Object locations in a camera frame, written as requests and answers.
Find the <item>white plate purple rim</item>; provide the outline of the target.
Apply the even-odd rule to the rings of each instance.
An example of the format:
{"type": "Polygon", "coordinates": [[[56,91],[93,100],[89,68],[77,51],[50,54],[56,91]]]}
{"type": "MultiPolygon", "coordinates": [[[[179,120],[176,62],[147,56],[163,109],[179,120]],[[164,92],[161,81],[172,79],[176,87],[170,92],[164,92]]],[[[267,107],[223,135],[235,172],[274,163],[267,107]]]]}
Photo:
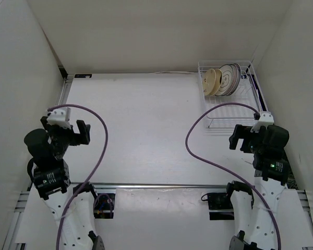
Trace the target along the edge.
{"type": "Polygon", "coordinates": [[[219,90],[215,94],[216,96],[226,95],[226,93],[228,92],[228,90],[232,86],[235,70],[233,69],[233,66],[227,64],[227,65],[223,65],[220,68],[220,71],[222,73],[221,84],[220,84],[219,90]]]}

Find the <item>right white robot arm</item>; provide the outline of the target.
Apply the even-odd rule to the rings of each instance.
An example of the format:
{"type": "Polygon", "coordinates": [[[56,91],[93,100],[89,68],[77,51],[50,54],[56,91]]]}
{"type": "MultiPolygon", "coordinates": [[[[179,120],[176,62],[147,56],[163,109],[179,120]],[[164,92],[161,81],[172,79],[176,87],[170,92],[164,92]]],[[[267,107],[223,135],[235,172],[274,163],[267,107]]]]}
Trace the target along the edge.
{"type": "Polygon", "coordinates": [[[252,153],[254,183],[244,179],[227,185],[224,203],[233,208],[235,235],[230,249],[281,249],[281,232],[277,224],[279,202],[286,189],[290,164],[285,159],[289,132],[276,125],[261,126],[255,132],[249,126],[237,125],[229,138],[235,150],[252,153]]]}

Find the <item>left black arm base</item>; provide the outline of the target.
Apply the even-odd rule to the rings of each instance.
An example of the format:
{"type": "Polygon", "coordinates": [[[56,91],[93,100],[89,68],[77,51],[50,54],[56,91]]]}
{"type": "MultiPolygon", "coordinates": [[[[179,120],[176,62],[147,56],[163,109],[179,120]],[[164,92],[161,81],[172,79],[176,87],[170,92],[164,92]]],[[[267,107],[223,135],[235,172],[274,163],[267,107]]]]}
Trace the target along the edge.
{"type": "Polygon", "coordinates": [[[113,219],[115,208],[115,193],[101,193],[94,204],[95,219],[113,219]]]}

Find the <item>orange sunburst plate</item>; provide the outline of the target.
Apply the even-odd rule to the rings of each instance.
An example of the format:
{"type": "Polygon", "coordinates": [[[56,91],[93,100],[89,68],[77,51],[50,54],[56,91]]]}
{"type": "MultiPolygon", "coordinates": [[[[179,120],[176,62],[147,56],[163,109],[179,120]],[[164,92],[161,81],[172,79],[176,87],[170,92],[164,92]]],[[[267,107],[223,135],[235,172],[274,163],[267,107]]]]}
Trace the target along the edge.
{"type": "Polygon", "coordinates": [[[231,87],[228,90],[227,96],[230,96],[233,93],[233,89],[234,89],[234,87],[236,87],[237,77],[238,77],[237,66],[235,66],[235,64],[230,64],[230,66],[233,68],[233,81],[232,81],[231,87]]]}

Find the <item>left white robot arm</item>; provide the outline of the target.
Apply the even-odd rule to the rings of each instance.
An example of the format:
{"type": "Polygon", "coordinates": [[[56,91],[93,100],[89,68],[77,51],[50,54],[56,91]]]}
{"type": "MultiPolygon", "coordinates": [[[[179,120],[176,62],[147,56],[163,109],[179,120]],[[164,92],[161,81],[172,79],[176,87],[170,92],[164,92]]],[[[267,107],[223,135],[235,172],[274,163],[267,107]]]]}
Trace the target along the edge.
{"type": "Polygon", "coordinates": [[[90,182],[73,186],[63,157],[69,146],[88,145],[90,125],[77,120],[78,133],[68,121],[42,117],[42,129],[29,132],[24,143],[32,158],[27,173],[49,208],[57,229],[56,249],[104,249],[94,223],[99,196],[90,182]]]}

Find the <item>green rim white plate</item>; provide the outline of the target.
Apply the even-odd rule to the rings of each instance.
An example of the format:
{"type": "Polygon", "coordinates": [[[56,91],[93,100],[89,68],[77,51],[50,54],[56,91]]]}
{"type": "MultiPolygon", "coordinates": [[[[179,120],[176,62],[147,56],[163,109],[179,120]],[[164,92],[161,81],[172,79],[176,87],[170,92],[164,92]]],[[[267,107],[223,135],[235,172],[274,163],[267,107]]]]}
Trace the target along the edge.
{"type": "Polygon", "coordinates": [[[240,68],[240,65],[235,63],[234,66],[237,68],[237,78],[236,78],[236,83],[235,83],[234,88],[233,88],[233,93],[235,93],[235,91],[237,90],[237,88],[239,86],[240,79],[241,79],[241,68],[240,68]]]}

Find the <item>beige floral small plate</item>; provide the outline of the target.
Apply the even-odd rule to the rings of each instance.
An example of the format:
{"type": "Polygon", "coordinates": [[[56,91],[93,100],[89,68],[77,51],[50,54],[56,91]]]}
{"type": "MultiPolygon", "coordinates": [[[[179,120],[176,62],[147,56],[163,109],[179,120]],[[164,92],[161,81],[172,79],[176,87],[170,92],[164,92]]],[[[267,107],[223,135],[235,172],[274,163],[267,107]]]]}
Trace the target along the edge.
{"type": "Polygon", "coordinates": [[[211,94],[215,85],[215,78],[216,74],[214,69],[209,69],[205,72],[202,80],[204,96],[208,96],[211,94]]]}

